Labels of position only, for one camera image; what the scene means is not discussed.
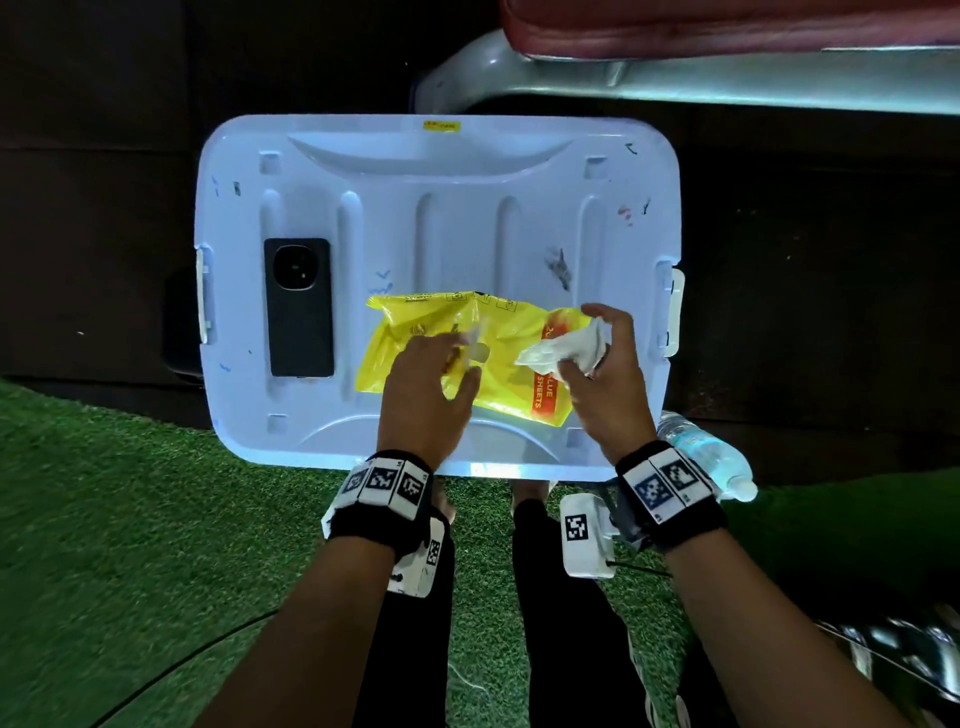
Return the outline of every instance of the camera lens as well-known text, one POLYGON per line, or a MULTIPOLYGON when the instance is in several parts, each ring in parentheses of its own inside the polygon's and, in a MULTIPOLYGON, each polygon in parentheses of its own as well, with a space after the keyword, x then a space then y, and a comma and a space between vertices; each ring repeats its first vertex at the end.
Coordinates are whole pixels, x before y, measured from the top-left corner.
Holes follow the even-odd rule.
POLYGON ((302 291, 317 279, 317 256, 302 245, 285 245, 274 255, 274 280, 288 291, 302 291))

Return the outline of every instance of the plastic storage box lid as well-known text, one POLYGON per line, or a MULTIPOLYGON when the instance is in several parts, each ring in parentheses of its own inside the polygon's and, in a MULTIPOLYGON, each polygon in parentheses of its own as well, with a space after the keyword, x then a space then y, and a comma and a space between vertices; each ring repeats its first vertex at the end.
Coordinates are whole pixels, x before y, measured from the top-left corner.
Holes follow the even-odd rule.
MULTIPOLYGON (((252 462, 349 469, 373 453, 381 399, 354 390, 381 317, 367 298, 463 290, 548 310, 596 301, 629 311, 656 421, 677 346, 680 240, 676 155, 636 121, 228 121, 204 145, 197 182, 214 429, 252 462), (277 237, 329 241, 333 376, 271 374, 264 242, 277 237)), ((439 473, 596 481, 613 469, 575 413, 552 427, 474 407, 439 473)))

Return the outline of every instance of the metal frame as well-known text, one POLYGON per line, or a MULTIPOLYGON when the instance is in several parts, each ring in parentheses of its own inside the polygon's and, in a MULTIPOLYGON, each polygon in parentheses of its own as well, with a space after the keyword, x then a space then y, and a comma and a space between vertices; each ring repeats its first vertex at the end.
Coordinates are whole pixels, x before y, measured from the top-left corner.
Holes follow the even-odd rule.
POLYGON ((503 31, 427 75, 414 112, 454 114, 511 94, 960 114, 957 48, 837 49, 664 61, 534 59, 503 31))

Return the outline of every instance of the foot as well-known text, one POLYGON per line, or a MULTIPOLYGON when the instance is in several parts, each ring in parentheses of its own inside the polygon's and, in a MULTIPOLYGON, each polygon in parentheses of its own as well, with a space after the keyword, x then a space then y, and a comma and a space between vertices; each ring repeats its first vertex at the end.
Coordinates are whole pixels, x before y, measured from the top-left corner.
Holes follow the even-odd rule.
POLYGON ((514 502, 510 507, 513 513, 524 500, 539 500, 545 503, 553 488, 549 480, 512 480, 510 487, 514 492, 514 502))
POLYGON ((434 508, 444 514, 450 525, 453 525, 453 520, 457 517, 457 506, 446 497, 446 478, 442 475, 437 475, 433 479, 433 497, 430 502, 434 508))

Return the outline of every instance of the red cushion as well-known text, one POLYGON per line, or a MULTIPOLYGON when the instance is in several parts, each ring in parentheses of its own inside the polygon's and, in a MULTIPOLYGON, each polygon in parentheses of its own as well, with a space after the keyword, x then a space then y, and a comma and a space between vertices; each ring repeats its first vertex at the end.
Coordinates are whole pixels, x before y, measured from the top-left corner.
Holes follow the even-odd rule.
POLYGON ((960 44, 958 0, 500 0, 530 56, 677 58, 960 44))

